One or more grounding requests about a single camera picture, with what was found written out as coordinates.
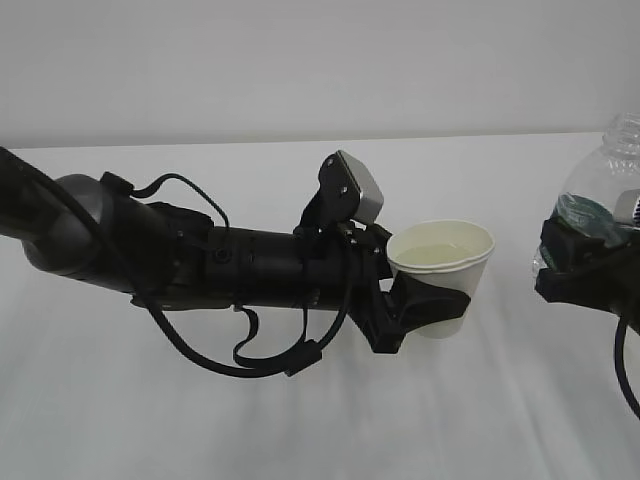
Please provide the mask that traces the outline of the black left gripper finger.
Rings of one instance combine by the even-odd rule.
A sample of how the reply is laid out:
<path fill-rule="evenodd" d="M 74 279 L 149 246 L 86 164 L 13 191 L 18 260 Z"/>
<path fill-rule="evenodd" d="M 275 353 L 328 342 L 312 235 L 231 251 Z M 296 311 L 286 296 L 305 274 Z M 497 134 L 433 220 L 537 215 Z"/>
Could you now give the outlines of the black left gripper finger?
<path fill-rule="evenodd" d="M 403 333 L 453 336 L 463 324 L 471 297 L 462 290 L 397 275 L 388 292 L 389 314 Z"/>

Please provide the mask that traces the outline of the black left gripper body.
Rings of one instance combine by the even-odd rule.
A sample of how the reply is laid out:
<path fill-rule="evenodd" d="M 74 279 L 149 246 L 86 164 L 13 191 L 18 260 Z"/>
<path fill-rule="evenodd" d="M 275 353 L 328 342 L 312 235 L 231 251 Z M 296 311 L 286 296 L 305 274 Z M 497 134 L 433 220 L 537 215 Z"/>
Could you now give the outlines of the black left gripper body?
<path fill-rule="evenodd" d="M 299 225 L 294 236 L 304 282 L 319 295 L 317 306 L 337 311 L 319 347 L 326 348 L 351 318 L 373 352 L 396 354 L 403 334 L 380 287 L 392 277 L 385 254 L 391 233 L 378 224 L 361 229 L 348 221 L 324 228 Z"/>

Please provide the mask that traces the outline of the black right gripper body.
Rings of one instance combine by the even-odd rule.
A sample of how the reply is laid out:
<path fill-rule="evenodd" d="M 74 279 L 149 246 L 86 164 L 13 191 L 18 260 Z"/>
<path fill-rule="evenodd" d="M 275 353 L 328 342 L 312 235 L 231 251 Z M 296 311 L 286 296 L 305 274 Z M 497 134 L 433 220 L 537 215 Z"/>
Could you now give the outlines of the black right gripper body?
<path fill-rule="evenodd" d="M 535 291 L 548 303 L 564 303 L 622 316 L 639 332 L 639 247 L 629 246 L 567 272 L 541 269 Z"/>

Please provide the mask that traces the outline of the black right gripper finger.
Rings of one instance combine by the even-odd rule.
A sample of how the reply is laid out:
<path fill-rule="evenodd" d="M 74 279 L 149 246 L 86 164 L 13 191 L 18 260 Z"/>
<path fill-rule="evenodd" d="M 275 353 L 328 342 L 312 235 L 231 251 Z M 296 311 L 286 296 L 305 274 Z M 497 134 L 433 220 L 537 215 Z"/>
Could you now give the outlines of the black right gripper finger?
<path fill-rule="evenodd" d="M 540 256 L 546 267 L 555 272 L 573 271 L 618 249 L 608 246 L 602 238 L 580 233 L 560 217 L 547 219 L 540 234 Z"/>

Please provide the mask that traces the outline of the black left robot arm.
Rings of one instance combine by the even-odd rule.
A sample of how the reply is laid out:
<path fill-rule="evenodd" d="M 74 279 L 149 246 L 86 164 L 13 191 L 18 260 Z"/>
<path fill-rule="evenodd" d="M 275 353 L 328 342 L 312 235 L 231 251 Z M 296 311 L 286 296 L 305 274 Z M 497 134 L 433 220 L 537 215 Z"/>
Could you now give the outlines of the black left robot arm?
<path fill-rule="evenodd" d="M 1 232 L 54 275 L 129 295 L 164 311 L 275 307 L 350 317 L 377 353 L 462 316 L 470 297 L 393 271 L 390 233 L 377 224 L 382 194 L 366 166 L 329 155 L 319 188 L 290 233 L 216 225 L 206 214 L 156 202 L 105 173 L 51 179 L 1 153 Z"/>

